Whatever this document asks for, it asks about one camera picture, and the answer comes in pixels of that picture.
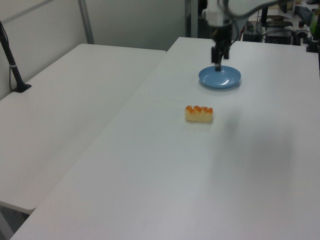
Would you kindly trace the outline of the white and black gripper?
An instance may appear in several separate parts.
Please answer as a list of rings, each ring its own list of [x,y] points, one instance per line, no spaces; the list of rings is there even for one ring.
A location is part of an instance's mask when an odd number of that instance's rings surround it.
[[[211,27],[211,38],[215,42],[215,46],[211,48],[211,62],[214,64],[215,71],[221,71],[222,51],[224,47],[223,58],[229,59],[230,45],[233,36],[233,25],[231,19],[222,11],[217,9],[206,10],[206,20]]]

